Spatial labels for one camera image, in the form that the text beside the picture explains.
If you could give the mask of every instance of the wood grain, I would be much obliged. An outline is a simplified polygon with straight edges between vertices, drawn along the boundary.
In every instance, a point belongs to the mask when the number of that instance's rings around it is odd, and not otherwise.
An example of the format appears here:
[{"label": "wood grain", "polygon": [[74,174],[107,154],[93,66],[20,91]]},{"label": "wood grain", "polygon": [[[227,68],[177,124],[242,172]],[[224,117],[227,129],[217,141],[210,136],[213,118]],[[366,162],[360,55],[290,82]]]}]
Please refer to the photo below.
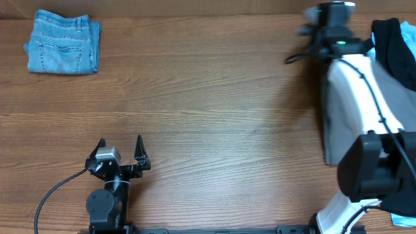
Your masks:
[{"label": "wood grain", "polygon": [[[416,12],[414,0],[350,0],[356,12]],[[323,0],[1,0],[2,18],[33,19],[38,9],[65,17],[224,16],[239,14],[299,14]]]},{"label": "wood grain", "polygon": [[[412,14],[358,14],[416,23]],[[299,15],[97,19],[95,75],[33,74],[22,48],[30,20],[0,21],[0,233],[32,233],[44,194],[83,168],[101,137],[133,163],[141,134],[152,169],[132,181],[140,228],[272,228],[306,224],[337,190],[324,165],[313,64],[284,66],[307,42]],[[82,175],[59,188],[41,233],[88,227]],[[371,211],[369,233],[412,233]]]}]

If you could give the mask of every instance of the gray cloth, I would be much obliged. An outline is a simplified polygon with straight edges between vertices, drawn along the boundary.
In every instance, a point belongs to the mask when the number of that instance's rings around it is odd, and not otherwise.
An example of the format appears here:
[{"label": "gray cloth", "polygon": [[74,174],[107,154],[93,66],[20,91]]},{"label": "gray cloth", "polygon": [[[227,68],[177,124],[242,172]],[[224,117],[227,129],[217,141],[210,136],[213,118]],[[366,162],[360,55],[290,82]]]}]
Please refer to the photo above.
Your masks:
[{"label": "gray cloth", "polygon": [[[416,92],[404,88],[378,62],[373,61],[371,66],[391,112],[405,131],[416,131]],[[326,164],[335,166],[354,143],[355,136],[352,123],[345,118],[346,110],[341,98],[327,78],[322,81],[322,107]]]}]

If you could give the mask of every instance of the blue cloth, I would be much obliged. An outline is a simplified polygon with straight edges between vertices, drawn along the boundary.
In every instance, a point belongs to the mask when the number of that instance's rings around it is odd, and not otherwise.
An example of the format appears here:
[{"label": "blue cloth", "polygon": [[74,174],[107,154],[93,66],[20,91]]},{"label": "blue cloth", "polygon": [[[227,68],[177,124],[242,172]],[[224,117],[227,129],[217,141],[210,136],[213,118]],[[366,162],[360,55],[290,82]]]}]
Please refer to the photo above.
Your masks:
[{"label": "blue cloth", "polygon": [[[416,58],[416,27],[410,25],[407,21],[400,24],[400,30],[402,31],[402,37],[406,45],[409,47],[411,53]],[[376,44],[376,39],[374,38],[374,33],[371,33],[371,40]],[[372,48],[367,55],[372,58],[376,59],[376,49]]]},{"label": "blue cloth", "polygon": [[93,74],[99,64],[99,22],[80,16],[63,18],[38,10],[31,40],[23,47],[30,72]]},{"label": "blue cloth", "polygon": [[391,214],[393,224],[400,227],[410,228],[416,226],[416,218],[403,217],[397,214]]}]

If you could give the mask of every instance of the jeans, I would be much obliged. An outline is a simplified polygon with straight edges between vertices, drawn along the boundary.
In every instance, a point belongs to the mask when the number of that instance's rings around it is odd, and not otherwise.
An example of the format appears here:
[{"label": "jeans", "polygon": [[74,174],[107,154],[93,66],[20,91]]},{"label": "jeans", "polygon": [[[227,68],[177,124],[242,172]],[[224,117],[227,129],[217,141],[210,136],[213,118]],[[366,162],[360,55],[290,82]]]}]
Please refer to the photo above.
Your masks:
[{"label": "jeans", "polygon": [[63,18],[38,10],[31,40],[24,45],[30,72],[93,74],[98,72],[99,22],[80,16]]}]

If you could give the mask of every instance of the denim pocket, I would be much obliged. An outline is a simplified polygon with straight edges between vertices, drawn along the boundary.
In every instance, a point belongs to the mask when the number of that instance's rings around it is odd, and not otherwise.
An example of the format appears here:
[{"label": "denim pocket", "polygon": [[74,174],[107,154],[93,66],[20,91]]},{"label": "denim pocket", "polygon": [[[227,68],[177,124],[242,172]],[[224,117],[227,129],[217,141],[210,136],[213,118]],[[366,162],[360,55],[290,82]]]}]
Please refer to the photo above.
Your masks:
[{"label": "denim pocket", "polygon": [[78,74],[82,47],[59,48],[52,43],[38,42],[42,69],[47,73]]}]

